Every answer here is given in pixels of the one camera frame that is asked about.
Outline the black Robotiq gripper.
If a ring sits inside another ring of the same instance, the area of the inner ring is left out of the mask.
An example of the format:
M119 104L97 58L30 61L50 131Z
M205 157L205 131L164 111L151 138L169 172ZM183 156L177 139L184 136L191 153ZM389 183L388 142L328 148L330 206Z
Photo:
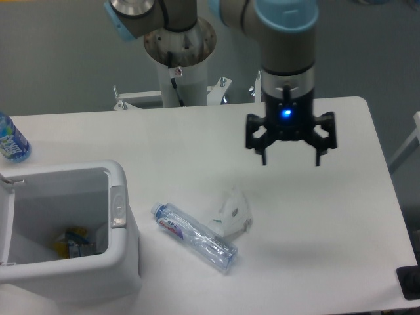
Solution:
M275 141L305 141L316 150L315 164L320 166L321 156L337 148L335 113L313 115L314 89L298 98L276 98L263 91L266 117L248 114L245 126L245 147L254 149L266 165L266 149ZM254 134L266 129L260 137Z

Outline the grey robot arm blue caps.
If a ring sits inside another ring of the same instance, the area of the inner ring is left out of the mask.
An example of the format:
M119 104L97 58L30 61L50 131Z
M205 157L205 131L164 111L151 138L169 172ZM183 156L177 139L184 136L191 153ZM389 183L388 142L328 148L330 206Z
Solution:
M337 147L335 115L313 113L318 5L315 1L210 1L213 14L256 41L266 115L249 114L245 145L264 156L276 141L304 141L316 156ZM106 1L119 36L142 38L160 73L166 107L208 104L207 67L215 31L196 1Z

